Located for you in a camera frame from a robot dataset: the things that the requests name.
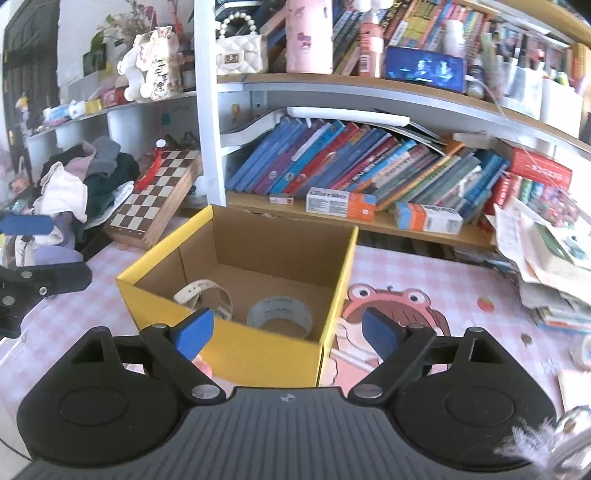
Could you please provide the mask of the clear deli tape roll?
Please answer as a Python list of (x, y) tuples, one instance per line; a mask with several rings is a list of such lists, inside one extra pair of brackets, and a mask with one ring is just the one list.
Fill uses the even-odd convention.
[(307, 305), (287, 296), (273, 296), (254, 304), (247, 314), (246, 324), (256, 329), (290, 333), (303, 338), (307, 337), (314, 327)]

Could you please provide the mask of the pink cartoon table mat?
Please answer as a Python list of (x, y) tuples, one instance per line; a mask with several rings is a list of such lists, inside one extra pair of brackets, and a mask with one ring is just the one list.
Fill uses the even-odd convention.
[[(22, 336), (2, 342), (1, 404), (10, 415), (87, 329), (106, 325), (114, 334), (135, 332), (115, 278), (140, 255), (131, 247), (105, 247), (89, 262), (93, 282), (86, 290), (41, 302), (27, 315)], [(425, 324), (454, 336), (483, 327), (560, 408), (590, 402), (590, 375), (572, 359), (582, 335), (536, 325), (513, 282), (492, 269), (369, 246), (356, 247), (325, 385), (349, 390), (378, 365), (380, 358), (360, 325), (368, 308), (402, 325)]]

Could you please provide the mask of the pile of clothes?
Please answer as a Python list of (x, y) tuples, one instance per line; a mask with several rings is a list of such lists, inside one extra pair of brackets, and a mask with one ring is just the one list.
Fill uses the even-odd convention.
[(132, 193), (139, 166), (106, 136), (82, 141), (43, 164), (31, 212), (48, 216), (45, 235), (10, 236), (3, 261), (8, 267), (77, 263), (93, 230)]

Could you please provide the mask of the yellow cardboard box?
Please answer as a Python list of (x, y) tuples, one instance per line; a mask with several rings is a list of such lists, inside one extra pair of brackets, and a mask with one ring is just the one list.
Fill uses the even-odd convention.
[[(201, 357), (218, 378), (238, 386), (315, 387), (327, 368), (342, 312), (359, 229), (319, 221), (264, 217), (209, 206), (147, 251), (116, 279), (138, 329), (175, 326), (191, 309), (173, 301), (187, 284), (217, 282), (233, 304), (217, 316)], [(287, 296), (311, 312), (307, 337), (249, 327), (260, 300)]]

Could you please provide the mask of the blue orange white box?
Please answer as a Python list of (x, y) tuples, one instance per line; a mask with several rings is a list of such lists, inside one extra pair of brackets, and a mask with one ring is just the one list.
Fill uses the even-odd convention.
[(394, 220), (401, 230), (459, 235), (464, 219), (454, 209), (433, 205), (397, 202)]

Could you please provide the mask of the red tassel ornament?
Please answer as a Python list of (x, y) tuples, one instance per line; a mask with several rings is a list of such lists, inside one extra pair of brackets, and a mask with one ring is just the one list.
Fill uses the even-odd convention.
[(155, 141), (153, 152), (149, 155), (146, 167), (142, 169), (142, 175), (137, 179), (134, 186), (134, 192), (140, 193), (145, 190), (153, 181), (162, 164), (162, 154), (166, 141), (158, 139)]

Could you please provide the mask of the white orange usmile box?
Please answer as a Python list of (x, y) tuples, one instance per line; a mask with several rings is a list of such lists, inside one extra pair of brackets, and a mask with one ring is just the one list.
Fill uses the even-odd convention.
[(372, 222), (376, 213), (376, 198), (363, 193), (314, 187), (305, 197), (305, 211), (311, 214)]

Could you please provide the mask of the wooden chess board box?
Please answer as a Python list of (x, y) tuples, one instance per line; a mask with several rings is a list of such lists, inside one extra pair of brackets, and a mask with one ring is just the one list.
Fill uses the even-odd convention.
[(104, 231), (113, 241), (152, 248), (202, 173), (198, 150), (163, 151), (161, 159), (150, 183), (132, 193), (107, 221)]

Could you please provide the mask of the stack of papers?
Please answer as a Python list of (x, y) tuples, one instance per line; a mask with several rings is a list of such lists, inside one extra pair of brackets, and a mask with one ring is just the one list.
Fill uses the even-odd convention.
[(556, 228), (522, 202), (487, 217), (499, 253), (517, 270), (523, 306), (539, 326), (590, 333), (590, 238)]

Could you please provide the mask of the small white red box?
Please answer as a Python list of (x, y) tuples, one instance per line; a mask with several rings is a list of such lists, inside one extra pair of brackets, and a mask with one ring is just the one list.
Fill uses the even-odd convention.
[(269, 197), (270, 203), (276, 205), (293, 205), (294, 197), (286, 195), (271, 195)]

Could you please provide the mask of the lucky cat figurine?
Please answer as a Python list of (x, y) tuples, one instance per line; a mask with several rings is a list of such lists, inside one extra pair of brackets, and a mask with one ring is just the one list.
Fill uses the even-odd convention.
[(128, 83), (123, 93), (125, 100), (144, 103), (180, 95), (181, 60), (178, 37), (171, 26), (137, 35), (132, 48), (117, 64), (117, 73)]

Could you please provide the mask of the row of leaning books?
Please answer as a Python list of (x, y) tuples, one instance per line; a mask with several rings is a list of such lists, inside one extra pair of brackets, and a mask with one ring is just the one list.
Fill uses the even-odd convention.
[(253, 198), (273, 207), (271, 195), (286, 195), (305, 211), (305, 197), (317, 187), (373, 195), (375, 217), (394, 215), (394, 205), (406, 202), (454, 209), (465, 222), (512, 175), (560, 190), (570, 185), (568, 168), (531, 152), (456, 142), (450, 149), (449, 141), (421, 135), (410, 123), (380, 126), (342, 110), (290, 111), (253, 142), (226, 182), (228, 201)]

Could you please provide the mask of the white wooden bookshelf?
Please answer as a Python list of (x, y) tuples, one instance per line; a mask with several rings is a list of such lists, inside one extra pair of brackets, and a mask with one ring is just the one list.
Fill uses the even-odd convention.
[(384, 79), (315, 75), (260, 74), (229, 76), (213, 88), (217, 97), (211, 113), (198, 116), (197, 95), (186, 92), (171, 99), (128, 103), (67, 122), (55, 132), (31, 140), (31, 150), (66, 149), (92, 134), (112, 134), (124, 151), (137, 156), (164, 134), (196, 132), (207, 121), (221, 130), (218, 169), (242, 159), (256, 138), (290, 111), (335, 113), (383, 126), (389, 120), (416, 123), (458, 144), (460, 134), (474, 144), (491, 146), (502, 139), (540, 153), (573, 172), (570, 194), (590, 209), (590, 147), (543, 122), (466, 95)]

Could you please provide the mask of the white quilted pearl handbag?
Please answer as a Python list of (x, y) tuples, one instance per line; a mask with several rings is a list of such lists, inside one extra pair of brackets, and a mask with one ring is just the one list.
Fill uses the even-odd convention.
[[(245, 35), (228, 36), (228, 25), (240, 22), (249, 28)], [(266, 37), (257, 31), (256, 22), (245, 12), (236, 11), (216, 26), (216, 73), (218, 76), (266, 73)]]

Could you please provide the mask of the pink patterned bottle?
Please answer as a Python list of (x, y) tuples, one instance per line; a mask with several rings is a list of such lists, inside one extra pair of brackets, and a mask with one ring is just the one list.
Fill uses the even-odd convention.
[(332, 74), (332, 1), (287, 0), (287, 73)]

